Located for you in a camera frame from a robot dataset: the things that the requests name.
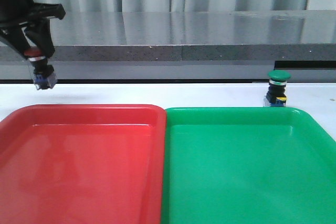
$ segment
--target green tray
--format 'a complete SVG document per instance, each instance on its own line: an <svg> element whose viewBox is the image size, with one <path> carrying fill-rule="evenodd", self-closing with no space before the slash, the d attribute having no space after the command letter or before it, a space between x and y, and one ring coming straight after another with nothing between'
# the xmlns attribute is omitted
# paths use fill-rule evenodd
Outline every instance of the green tray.
<svg viewBox="0 0 336 224"><path fill-rule="evenodd" d="M167 110L163 224L336 223L336 142L293 108Z"/></svg>

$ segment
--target yellow label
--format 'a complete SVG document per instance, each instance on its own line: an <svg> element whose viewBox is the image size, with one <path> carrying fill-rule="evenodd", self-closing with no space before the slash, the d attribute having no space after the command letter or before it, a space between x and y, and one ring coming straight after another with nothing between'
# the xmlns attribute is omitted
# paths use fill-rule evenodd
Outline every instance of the yellow label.
<svg viewBox="0 0 336 224"><path fill-rule="evenodd" d="M277 100L280 100L281 102L286 102L287 97L277 97Z"/></svg>

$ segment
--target blue component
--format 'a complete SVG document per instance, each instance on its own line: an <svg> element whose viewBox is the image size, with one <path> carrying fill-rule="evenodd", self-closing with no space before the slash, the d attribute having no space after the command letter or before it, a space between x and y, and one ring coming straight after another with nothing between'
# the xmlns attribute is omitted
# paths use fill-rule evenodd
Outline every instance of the blue component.
<svg viewBox="0 0 336 224"><path fill-rule="evenodd" d="M285 107L286 102L279 99L276 100L276 103L270 103L266 97L264 97L264 107Z"/></svg>
<svg viewBox="0 0 336 224"><path fill-rule="evenodd" d="M53 72L47 78L44 78L41 74L35 74L34 85L37 90L39 89L52 89L57 83L56 74Z"/></svg>

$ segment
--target white table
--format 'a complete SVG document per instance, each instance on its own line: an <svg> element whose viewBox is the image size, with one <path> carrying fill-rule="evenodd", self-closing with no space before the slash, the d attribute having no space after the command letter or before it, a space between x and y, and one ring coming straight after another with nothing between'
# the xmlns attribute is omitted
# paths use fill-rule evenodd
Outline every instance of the white table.
<svg viewBox="0 0 336 224"><path fill-rule="evenodd" d="M32 84L0 84L0 120L33 104L154 104L258 107L267 83L239 84L57 84L52 90ZM287 106L308 112L336 140L336 83L289 83Z"/></svg>

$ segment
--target robotic arm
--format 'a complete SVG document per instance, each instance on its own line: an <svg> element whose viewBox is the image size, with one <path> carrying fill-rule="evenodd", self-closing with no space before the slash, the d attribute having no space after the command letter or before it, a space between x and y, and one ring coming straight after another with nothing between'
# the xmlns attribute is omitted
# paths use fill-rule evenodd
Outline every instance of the robotic arm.
<svg viewBox="0 0 336 224"><path fill-rule="evenodd" d="M37 89L53 88L57 82L48 59L55 48L50 35L50 19L63 19L61 4L41 4L33 0L0 0L0 41L9 45L34 67ZM36 47L31 47L27 38Z"/></svg>

